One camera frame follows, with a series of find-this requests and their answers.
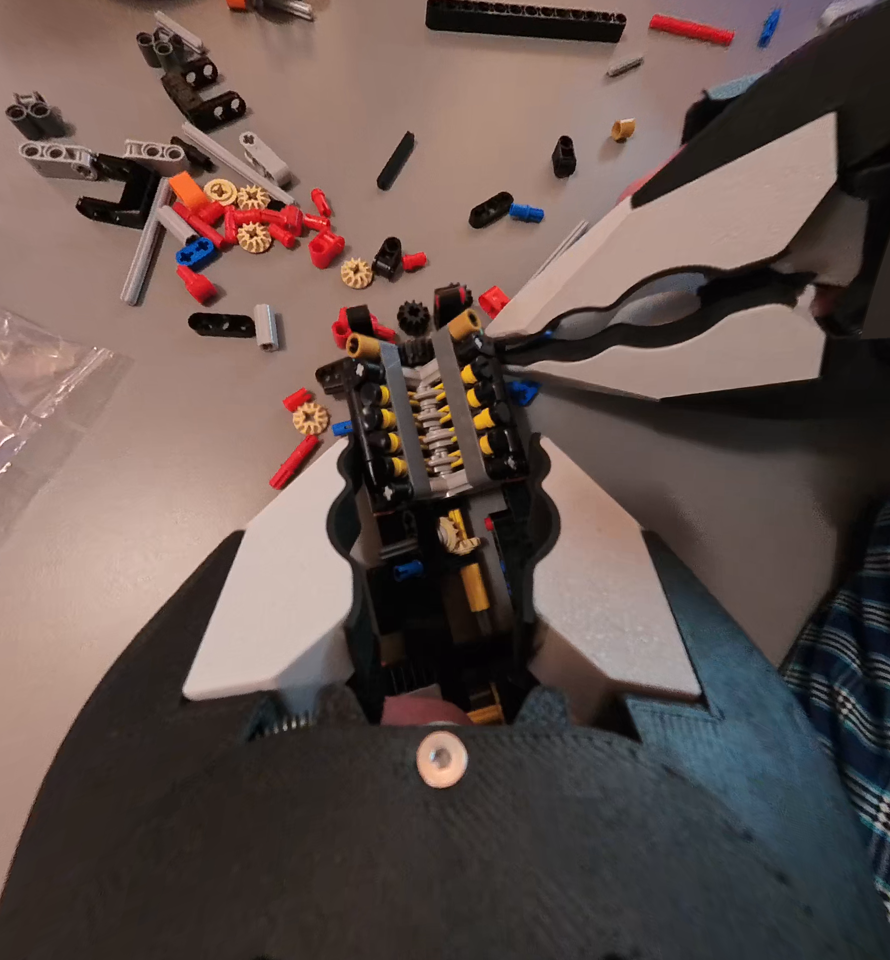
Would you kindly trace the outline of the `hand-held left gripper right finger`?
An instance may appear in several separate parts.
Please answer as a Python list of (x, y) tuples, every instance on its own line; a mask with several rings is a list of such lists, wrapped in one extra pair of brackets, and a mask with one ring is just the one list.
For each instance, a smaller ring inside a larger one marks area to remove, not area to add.
[(564, 694), (577, 724), (595, 724), (624, 694), (699, 703), (701, 686), (640, 523), (552, 440), (540, 448), (553, 537), (532, 574), (530, 672)]

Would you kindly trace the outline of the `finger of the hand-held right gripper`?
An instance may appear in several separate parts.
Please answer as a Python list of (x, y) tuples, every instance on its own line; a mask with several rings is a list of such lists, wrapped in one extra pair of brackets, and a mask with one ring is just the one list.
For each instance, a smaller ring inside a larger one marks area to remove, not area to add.
[(810, 284), (794, 306), (739, 310), (671, 346), (620, 344), (578, 361), (503, 363), (528, 379), (650, 402), (809, 383), (820, 376), (826, 343), (812, 313), (816, 292)]
[(867, 207), (837, 191), (836, 180), (837, 116), (829, 112), (643, 205), (627, 197), (528, 282), (488, 335), (540, 333), (679, 271), (778, 260), (845, 286), (860, 270)]

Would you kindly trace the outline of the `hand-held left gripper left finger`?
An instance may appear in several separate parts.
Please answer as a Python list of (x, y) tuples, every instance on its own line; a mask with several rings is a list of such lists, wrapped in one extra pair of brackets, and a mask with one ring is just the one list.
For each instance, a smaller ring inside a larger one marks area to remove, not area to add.
[(310, 713), (323, 687), (374, 666), (374, 618), (353, 549), (354, 443), (338, 440), (246, 527), (184, 683), (191, 701), (254, 692)]

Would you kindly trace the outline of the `lego engine assembly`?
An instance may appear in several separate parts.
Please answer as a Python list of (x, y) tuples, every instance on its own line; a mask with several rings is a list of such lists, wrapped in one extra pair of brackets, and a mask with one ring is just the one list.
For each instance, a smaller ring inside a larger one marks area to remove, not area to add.
[(462, 283), (434, 291), (421, 337), (353, 334), (316, 373), (349, 414), (374, 666), (351, 685), (378, 717), (392, 697), (438, 694), (478, 726), (511, 721), (525, 668), (532, 490), (520, 407)]

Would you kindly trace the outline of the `red lego pin connector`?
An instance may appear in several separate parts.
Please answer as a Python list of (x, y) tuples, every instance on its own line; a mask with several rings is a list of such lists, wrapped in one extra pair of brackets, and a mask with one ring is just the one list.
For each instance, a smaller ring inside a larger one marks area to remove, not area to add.
[(340, 349), (346, 347), (349, 337), (353, 334), (392, 344), (397, 340), (396, 332), (382, 325), (366, 305), (341, 308), (337, 320), (331, 326), (331, 332)]

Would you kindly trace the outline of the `pile of red lego pins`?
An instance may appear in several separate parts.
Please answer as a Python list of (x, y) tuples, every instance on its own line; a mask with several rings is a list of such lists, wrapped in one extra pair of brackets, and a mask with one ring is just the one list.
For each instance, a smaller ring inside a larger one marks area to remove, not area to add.
[(207, 207), (192, 212), (177, 201), (169, 210), (191, 231), (191, 239), (184, 246), (197, 237), (208, 237), (215, 246), (220, 245), (220, 254), (232, 248), (242, 249), (235, 237), (236, 225), (242, 222), (268, 224), (274, 239), (272, 246), (279, 245), (287, 249), (298, 246), (305, 232), (310, 231), (312, 235), (307, 250), (311, 263), (317, 269), (329, 268), (345, 247), (344, 238), (331, 231), (331, 222), (327, 218), (306, 214), (298, 206), (285, 205), (278, 200), (272, 199), (266, 210), (243, 211), (236, 205), (225, 207), (218, 202), (211, 202)]

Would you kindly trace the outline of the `black lego fork piece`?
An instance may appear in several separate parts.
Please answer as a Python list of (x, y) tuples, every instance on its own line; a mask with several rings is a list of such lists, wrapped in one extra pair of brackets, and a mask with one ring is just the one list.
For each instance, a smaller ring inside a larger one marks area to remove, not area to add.
[(77, 211), (87, 219), (103, 224), (141, 231), (152, 211), (162, 177), (129, 158), (99, 153), (96, 169), (105, 179), (124, 184), (120, 199), (80, 197)]

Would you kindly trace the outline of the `short black lego pin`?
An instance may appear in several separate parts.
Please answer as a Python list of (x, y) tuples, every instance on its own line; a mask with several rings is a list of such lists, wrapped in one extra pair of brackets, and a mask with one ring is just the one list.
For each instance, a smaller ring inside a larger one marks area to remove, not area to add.
[(188, 161), (189, 169), (195, 169), (205, 173), (213, 173), (216, 170), (216, 165), (213, 160), (202, 150), (192, 143), (187, 142), (187, 140), (180, 138), (178, 136), (172, 136), (169, 139), (171, 145), (180, 147)]

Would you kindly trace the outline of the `grey lego liftarm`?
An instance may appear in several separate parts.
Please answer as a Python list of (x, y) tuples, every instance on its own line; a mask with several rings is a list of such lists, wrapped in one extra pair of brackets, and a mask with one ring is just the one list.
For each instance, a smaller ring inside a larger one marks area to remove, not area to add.
[(187, 167), (185, 149), (172, 143), (126, 139), (124, 157), (159, 172), (181, 172)]
[(99, 178), (96, 154), (82, 146), (26, 141), (19, 154), (46, 178), (89, 182)]

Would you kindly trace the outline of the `orange and grey lego part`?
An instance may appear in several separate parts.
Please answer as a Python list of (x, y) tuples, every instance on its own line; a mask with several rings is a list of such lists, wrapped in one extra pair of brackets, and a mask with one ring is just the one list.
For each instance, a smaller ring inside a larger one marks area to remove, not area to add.
[(316, 14), (314, 8), (305, 1), (226, 1), (228, 8), (233, 12), (256, 13), (263, 16), (283, 15), (288, 18), (298, 18), (314, 22)]

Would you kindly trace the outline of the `black angled lego liftarm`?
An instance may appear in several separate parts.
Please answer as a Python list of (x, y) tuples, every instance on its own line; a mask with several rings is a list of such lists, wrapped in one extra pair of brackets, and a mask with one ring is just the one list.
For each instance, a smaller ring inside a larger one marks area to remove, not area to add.
[(235, 90), (216, 92), (220, 80), (216, 64), (207, 55), (187, 60), (178, 69), (166, 71), (162, 85), (187, 123), (210, 134), (243, 118), (248, 111)]

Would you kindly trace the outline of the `blue plaid shirt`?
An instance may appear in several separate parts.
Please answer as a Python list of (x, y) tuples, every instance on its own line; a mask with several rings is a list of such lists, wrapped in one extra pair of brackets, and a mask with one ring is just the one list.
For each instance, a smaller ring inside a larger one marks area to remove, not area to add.
[(890, 923), (890, 494), (781, 672), (856, 813)]

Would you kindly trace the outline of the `clear plastic bag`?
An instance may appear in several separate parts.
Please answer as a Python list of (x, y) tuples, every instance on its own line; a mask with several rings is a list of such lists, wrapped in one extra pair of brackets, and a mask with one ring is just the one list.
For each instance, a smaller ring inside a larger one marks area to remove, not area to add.
[(0, 476), (74, 392), (97, 384), (115, 354), (69, 341), (0, 308)]

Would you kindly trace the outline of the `light grey cross connector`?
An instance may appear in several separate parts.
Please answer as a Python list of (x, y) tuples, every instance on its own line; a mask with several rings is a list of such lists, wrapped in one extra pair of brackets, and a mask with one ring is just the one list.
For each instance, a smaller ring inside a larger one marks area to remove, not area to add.
[(290, 167), (262, 138), (247, 130), (239, 135), (238, 142), (246, 161), (259, 174), (280, 187), (291, 184), (293, 174)]

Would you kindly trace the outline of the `dark grey double connector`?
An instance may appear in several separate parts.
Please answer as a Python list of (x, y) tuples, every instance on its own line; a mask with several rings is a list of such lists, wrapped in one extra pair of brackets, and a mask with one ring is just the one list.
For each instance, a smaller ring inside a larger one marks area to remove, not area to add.
[(145, 62), (166, 73), (180, 71), (186, 54), (185, 42), (174, 33), (140, 31), (136, 40)]
[(37, 91), (15, 93), (5, 114), (25, 140), (53, 140), (67, 135), (61, 114)]

